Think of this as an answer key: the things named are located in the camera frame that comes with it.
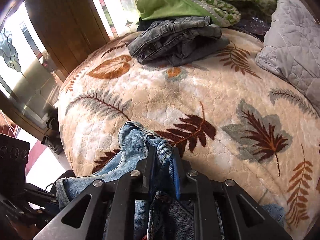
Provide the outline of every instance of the blue jeans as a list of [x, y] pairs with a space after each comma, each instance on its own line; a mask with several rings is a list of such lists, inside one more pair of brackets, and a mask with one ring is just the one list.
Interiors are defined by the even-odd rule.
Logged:
[[[136, 200], [134, 239], [193, 239], [193, 203], [175, 199], [175, 165], [171, 145], [140, 123], [126, 122], [119, 131], [120, 151], [100, 171], [91, 176], [59, 179], [56, 182], [59, 208], [64, 208], [96, 179], [119, 179], [145, 159], [150, 146], [156, 147], [153, 201]], [[271, 204], [262, 206], [283, 225], [284, 209]]]
[[161, 59], [174, 67], [191, 63], [230, 43], [210, 22], [209, 16], [155, 21], [128, 46], [129, 52], [141, 64]]

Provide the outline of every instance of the folded jeans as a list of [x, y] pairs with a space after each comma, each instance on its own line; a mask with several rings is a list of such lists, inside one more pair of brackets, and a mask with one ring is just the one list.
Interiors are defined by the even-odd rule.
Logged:
[[228, 38], [221, 36], [221, 28], [211, 24], [209, 16], [193, 16], [154, 21], [128, 49], [141, 64], [166, 59], [172, 66], [179, 66], [206, 57], [229, 43]]

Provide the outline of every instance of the glass pane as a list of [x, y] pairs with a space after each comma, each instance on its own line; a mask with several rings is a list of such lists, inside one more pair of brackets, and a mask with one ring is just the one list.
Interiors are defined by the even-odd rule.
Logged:
[[104, 18], [108, 22], [108, 28], [112, 32], [114, 38], [125, 35], [126, 33], [132, 33], [137, 30], [136, 23], [139, 21], [139, 12], [137, 10], [136, 0], [99, 0], [100, 8], [95, 3], [96, 8], [99, 11], [103, 11], [103, 14], [99, 14], [101, 20]]
[[64, 79], [22, 4], [0, 32], [0, 90], [22, 114], [44, 129]]

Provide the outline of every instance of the metal screw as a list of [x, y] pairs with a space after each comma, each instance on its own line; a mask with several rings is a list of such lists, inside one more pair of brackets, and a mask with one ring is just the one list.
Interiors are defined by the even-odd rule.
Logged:
[[131, 175], [132, 177], [137, 177], [137, 176], [140, 175], [140, 171], [138, 171], [138, 170], [133, 170], [133, 171], [130, 172], [130, 175]]
[[97, 180], [95, 180], [95, 181], [93, 182], [93, 185], [94, 185], [95, 187], [100, 187], [100, 186], [102, 186], [102, 184], [103, 184], [103, 181], [102, 181], [101, 179], [97, 179]]
[[229, 186], [229, 187], [232, 187], [232, 186], [235, 185], [235, 181], [232, 180], [232, 179], [227, 179], [227, 180], [225, 181], [225, 184], [226, 184], [227, 186]]
[[188, 171], [188, 174], [189, 174], [189, 176], [191, 176], [191, 177], [195, 177], [195, 176], [198, 175], [198, 171], [191, 170], [191, 171]]

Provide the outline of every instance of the bed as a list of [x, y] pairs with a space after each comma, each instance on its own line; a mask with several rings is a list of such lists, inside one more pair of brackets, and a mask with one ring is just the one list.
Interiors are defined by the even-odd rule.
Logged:
[[292, 85], [258, 67], [263, 43], [223, 29], [230, 44], [180, 67], [141, 65], [131, 36], [92, 53], [63, 84], [60, 136], [77, 176], [117, 154], [119, 128], [142, 123], [210, 179], [234, 179], [259, 204], [286, 211], [302, 239], [320, 210], [320, 120]]

